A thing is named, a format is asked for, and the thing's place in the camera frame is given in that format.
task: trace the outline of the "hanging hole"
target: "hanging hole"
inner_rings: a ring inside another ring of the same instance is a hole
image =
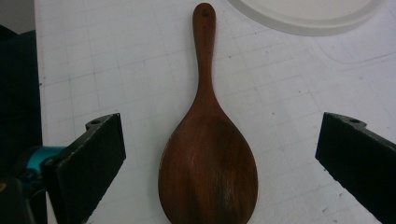
[[[91,121],[91,124],[98,124],[98,123],[100,123],[100,120],[99,120],[99,119],[96,119],[96,120]]]
[[[358,120],[358,119],[350,119],[349,121],[352,122],[352,123],[360,123],[360,122],[361,122],[361,121]]]
[[[202,11],[202,15],[203,15],[204,17],[208,17],[208,16],[210,15],[209,9],[205,8],[205,9]]]

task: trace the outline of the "work surface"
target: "work surface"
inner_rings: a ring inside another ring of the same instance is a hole
[[[315,151],[325,111],[396,142],[396,1],[328,37],[280,33],[226,0],[208,2],[218,18],[215,92],[257,163],[249,223],[378,223]],[[67,146],[86,122],[121,114],[127,159],[88,223],[169,223],[158,169],[197,89],[191,16],[199,3],[35,0],[45,145]]]

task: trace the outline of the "teal clamp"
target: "teal clamp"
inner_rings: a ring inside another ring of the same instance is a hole
[[[40,163],[49,157],[58,155],[65,147],[41,147],[33,153],[26,168],[35,169],[41,174]]]

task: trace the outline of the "wooden spoon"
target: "wooden spoon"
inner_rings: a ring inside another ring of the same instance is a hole
[[[173,224],[247,223],[257,201],[257,169],[247,141],[222,111],[213,90],[214,8],[198,5],[192,25],[198,90],[163,152],[161,204]]]

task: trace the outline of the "white round plate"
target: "white round plate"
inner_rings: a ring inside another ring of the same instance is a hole
[[[294,35],[338,35],[368,21],[386,0],[229,0],[267,27]]]

